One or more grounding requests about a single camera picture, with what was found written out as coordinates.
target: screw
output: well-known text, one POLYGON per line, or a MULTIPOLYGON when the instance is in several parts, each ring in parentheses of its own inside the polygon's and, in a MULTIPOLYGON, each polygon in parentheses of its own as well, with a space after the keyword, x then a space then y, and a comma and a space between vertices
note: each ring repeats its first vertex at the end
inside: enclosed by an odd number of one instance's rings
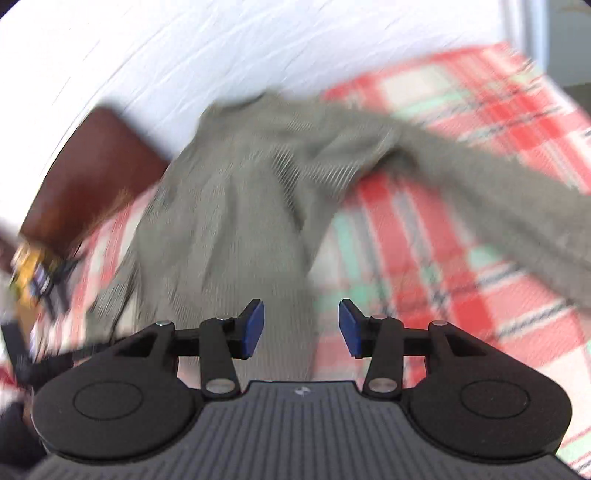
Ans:
POLYGON ((221 395, 224 393, 230 393, 236 388, 236 384, 229 378, 214 378, 207 382, 205 388, 208 392, 221 395))
POLYGON ((398 388, 398 384, 391 378, 373 378, 368 383, 369 389, 374 393, 391 393, 398 388))

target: plaid blanket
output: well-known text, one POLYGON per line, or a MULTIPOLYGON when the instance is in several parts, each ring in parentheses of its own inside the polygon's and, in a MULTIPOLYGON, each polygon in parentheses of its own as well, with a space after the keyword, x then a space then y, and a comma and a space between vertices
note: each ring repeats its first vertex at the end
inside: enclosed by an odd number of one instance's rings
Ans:
MULTIPOLYGON (((326 92, 329 101, 370 108, 514 155, 588 193, 591 121, 506 44, 426 57, 369 73, 326 92)), ((84 342, 87 307, 112 278, 151 196, 105 222, 82 250, 72 310, 35 327, 37 355, 84 342)), ((315 380, 364 377, 368 361, 349 356, 337 306, 351 298, 365 314, 387 313, 425 328, 446 319, 556 380, 573 403, 559 457, 591 477, 591 318, 483 244, 437 192, 374 174, 335 215, 310 272, 320 340, 315 380)), ((405 360, 405 386, 424 376, 405 360)))

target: gray sweater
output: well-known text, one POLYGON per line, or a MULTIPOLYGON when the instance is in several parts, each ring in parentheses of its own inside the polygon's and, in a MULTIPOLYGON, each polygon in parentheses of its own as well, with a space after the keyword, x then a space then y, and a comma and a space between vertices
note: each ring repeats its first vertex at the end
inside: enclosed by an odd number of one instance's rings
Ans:
POLYGON ((108 334, 134 290, 137 327, 196 327, 260 298, 267 323, 241 380, 306 379, 316 345, 307 273, 347 189, 375 168, 438 187, 483 239, 591 305, 588 198, 387 116, 266 93, 203 114, 90 308, 89 338, 108 334))

